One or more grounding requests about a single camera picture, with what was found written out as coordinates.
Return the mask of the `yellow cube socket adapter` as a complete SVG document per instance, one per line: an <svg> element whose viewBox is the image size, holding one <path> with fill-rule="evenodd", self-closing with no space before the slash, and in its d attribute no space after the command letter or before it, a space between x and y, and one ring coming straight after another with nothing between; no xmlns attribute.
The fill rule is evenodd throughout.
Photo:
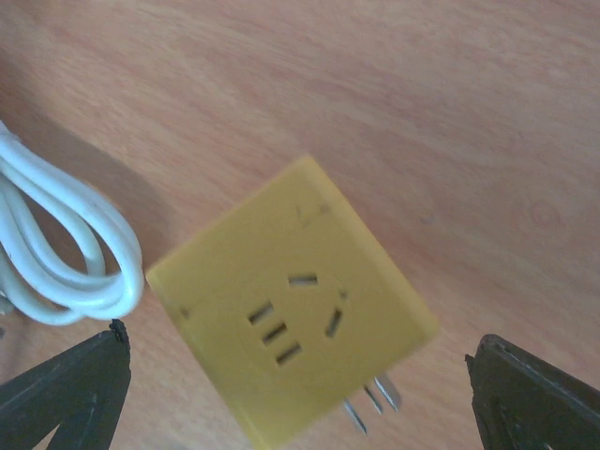
<svg viewBox="0 0 600 450"><path fill-rule="evenodd" d="M438 323L312 157L302 157L146 278L257 449L275 449L387 377Z"/></svg>

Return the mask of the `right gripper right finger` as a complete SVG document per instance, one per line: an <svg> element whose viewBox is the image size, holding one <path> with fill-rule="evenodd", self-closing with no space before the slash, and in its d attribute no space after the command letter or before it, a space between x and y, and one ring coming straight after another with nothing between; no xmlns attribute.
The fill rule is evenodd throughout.
<svg viewBox="0 0 600 450"><path fill-rule="evenodd" d="M597 449L599 391L494 334L466 355L485 449Z"/></svg>

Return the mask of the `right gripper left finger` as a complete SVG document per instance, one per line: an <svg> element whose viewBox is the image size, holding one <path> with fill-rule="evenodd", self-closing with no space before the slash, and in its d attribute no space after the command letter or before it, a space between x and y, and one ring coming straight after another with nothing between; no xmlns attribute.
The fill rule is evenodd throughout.
<svg viewBox="0 0 600 450"><path fill-rule="evenodd" d="M1 385L1 447L108 449L130 384L124 323L102 331Z"/></svg>

